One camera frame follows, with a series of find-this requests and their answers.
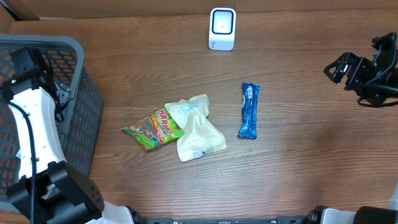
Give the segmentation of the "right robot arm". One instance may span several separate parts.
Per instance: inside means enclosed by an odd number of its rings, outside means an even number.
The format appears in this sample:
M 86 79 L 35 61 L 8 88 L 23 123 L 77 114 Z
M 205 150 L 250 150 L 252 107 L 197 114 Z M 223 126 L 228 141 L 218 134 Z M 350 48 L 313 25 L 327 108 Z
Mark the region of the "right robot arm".
M 367 107 L 381 108 L 395 106 L 397 102 L 385 103 L 387 98 L 397 97 L 397 84 L 393 74 L 397 70 L 397 56 L 388 56 L 387 63 L 379 63 L 375 57 L 370 61 L 352 53 L 344 53 L 324 69 L 324 74 L 334 83 L 339 84 L 347 77 L 346 89 L 353 90 Z M 311 210 L 303 223 L 397 223 L 397 197 L 392 199 L 388 208 L 362 206 L 355 212 L 337 210 L 319 205 Z

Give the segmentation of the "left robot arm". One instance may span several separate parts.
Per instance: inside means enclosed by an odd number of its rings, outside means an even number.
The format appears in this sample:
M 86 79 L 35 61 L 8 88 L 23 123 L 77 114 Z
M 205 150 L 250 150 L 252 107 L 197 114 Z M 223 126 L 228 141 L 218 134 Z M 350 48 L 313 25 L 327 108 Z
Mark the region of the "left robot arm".
M 16 121 L 21 166 L 19 181 L 7 189 L 9 201 L 31 223 L 139 223 L 135 211 L 105 201 L 67 162 L 56 129 L 60 108 L 50 59 L 31 48 L 11 58 L 16 74 L 2 84 L 1 101 Z

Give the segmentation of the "beige paper pouch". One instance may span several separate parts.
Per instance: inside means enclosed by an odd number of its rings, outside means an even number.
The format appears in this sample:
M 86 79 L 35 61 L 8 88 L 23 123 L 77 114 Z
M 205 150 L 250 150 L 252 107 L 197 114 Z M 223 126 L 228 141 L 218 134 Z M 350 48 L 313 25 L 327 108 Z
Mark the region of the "beige paper pouch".
M 165 108 L 184 131 L 177 140 L 180 161 L 187 162 L 226 149 L 224 135 L 208 120 L 210 101 L 206 95 L 167 103 Z

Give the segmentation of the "Haribo gummy worms bag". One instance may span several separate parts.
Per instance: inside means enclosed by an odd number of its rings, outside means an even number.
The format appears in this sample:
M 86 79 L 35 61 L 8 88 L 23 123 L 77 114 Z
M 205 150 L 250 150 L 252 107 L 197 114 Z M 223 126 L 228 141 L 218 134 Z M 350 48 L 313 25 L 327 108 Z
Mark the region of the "Haribo gummy worms bag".
M 158 150 L 185 134 L 165 107 L 121 129 L 133 136 L 147 151 Z

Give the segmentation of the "blue snack bar wrapper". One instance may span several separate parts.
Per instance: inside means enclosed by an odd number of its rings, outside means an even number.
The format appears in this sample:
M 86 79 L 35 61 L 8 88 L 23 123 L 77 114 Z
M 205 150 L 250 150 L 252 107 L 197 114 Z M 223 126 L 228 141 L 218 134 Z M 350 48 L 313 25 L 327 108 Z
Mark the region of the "blue snack bar wrapper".
M 238 132 L 241 138 L 256 139 L 257 138 L 257 104 L 259 97 L 259 83 L 243 83 L 242 84 L 242 116 L 243 122 Z

